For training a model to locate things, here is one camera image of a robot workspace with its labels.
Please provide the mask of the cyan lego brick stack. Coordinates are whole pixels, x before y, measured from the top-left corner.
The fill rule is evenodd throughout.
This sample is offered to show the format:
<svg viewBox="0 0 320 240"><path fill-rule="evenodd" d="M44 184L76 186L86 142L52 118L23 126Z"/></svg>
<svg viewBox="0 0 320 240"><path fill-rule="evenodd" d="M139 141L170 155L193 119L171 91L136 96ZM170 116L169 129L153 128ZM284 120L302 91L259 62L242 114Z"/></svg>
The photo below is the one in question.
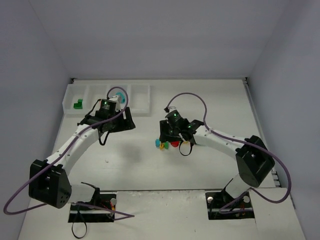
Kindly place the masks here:
<svg viewBox="0 0 320 240"><path fill-rule="evenodd" d="M157 139L155 140L155 146L156 146L157 148L159 148L160 145L161 145L161 142L160 142L160 140L157 138Z"/></svg>

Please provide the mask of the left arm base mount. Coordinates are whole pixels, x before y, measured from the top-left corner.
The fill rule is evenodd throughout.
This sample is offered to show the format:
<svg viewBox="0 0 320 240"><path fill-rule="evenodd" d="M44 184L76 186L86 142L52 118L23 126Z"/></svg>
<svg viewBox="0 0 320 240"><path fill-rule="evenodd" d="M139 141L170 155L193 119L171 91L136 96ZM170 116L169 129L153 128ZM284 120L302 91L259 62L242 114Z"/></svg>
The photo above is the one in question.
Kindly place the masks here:
<svg viewBox="0 0 320 240"><path fill-rule="evenodd" d="M71 205L68 214L68 223L113 223L115 214L106 209L116 209L117 194L115 192L102 192L100 200L96 206L103 208L97 209L92 206Z"/></svg>

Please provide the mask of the cyan round lego brick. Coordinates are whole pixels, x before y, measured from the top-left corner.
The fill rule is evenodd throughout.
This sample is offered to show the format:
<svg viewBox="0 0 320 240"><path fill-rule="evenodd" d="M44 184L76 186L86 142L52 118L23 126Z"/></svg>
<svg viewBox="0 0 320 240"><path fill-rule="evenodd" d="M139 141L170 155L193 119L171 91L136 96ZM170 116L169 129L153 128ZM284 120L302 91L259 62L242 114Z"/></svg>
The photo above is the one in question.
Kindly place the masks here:
<svg viewBox="0 0 320 240"><path fill-rule="evenodd" d="M125 104L127 102L127 97L123 92L119 91L115 95L120 97L119 101L120 101L121 104Z"/></svg>

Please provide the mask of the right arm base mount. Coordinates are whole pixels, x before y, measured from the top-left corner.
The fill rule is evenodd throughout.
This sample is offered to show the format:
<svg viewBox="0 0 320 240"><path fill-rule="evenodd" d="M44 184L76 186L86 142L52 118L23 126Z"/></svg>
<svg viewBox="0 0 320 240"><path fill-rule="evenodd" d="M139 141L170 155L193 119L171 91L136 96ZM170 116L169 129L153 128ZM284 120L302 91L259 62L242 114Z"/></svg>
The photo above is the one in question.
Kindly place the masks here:
<svg viewBox="0 0 320 240"><path fill-rule="evenodd" d="M206 192L207 216L211 221L254 219L255 213L248 192L240 200L230 204L223 200L221 192Z"/></svg>

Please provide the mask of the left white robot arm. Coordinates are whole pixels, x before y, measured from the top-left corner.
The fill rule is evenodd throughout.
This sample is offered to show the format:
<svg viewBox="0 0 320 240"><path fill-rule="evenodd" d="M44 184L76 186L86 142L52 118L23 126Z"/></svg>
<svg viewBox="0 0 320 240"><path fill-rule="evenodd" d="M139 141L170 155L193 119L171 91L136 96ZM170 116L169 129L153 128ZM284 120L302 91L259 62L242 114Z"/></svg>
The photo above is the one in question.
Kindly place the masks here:
<svg viewBox="0 0 320 240"><path fill-rule="evenodd" d="M91 203L99 189L89 183L72 183L69 174L87 149L110 133L133 130L136 126L128 106L121 107L116 96L98 100L100 108L88 112L75 133L60 149L45 160L35 160L29 171L28 195L37 201L61 209L67 203Z"/></svg>

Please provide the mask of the yellow black striped lego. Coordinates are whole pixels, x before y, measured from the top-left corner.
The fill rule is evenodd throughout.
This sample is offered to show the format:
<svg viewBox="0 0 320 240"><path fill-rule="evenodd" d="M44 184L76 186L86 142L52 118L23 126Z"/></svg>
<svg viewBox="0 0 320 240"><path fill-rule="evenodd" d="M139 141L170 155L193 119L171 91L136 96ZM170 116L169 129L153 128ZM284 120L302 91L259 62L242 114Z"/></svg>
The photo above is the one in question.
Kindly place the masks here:
<svg viewBox="0 0 320 240"><path fill-rule="evenodd" d="M165 148L164 148L164 144L165 144L165 142L161 142L161 143L160 143L160 147L159 147L159 148L160 148L161 150L165 149Z"/></svg>

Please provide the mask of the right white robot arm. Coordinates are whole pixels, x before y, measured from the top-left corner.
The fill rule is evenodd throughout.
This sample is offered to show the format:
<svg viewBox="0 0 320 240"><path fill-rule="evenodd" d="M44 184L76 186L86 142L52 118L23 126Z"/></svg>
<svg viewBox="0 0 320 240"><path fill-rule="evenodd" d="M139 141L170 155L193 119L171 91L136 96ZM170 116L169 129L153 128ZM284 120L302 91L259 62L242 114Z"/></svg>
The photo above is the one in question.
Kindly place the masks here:
<svg viewBox="0 0 320 240"><path fill-rule="evenodd" d="M271 156L251 146L266 149L258 136L231 141L213 134L200 120L188 121L177 110L159 122L159 131L162 143L186 141L191 148L194 145L208 147L235 160L238 173L220 192L219 199L224 203L230 203L250 188L258 188L275 165Z"/></svg>

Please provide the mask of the green stepped lego brick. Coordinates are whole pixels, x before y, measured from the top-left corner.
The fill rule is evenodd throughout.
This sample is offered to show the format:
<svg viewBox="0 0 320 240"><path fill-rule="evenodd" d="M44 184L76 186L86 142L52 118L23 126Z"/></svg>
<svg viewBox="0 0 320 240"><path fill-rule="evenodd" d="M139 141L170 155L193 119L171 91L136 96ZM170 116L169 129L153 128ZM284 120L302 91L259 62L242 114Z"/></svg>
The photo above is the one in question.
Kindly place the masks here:
<svg viewBox="0 0 320 240"><path fill-rule="evenodd" d="M73 104L73 108L75 109L75 110L82 110L83 109L83 99L78 99L77 100L77 102L75 102L74 104Z"/></svg>

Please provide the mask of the green lego brick stack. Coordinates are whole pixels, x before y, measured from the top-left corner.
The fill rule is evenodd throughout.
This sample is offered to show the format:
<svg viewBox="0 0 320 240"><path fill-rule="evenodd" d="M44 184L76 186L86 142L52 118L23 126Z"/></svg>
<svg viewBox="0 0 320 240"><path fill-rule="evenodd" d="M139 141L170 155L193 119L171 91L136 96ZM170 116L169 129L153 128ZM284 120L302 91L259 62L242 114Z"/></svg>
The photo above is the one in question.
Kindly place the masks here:
<svg viewBox="0 0 320 240"><path fill-rule="evenodd" d="M164 148L165 148L166 150L168 150L169 147L170 147L170 144L169 144L168 142L165 142L165 143L164 143Z"/></svg>

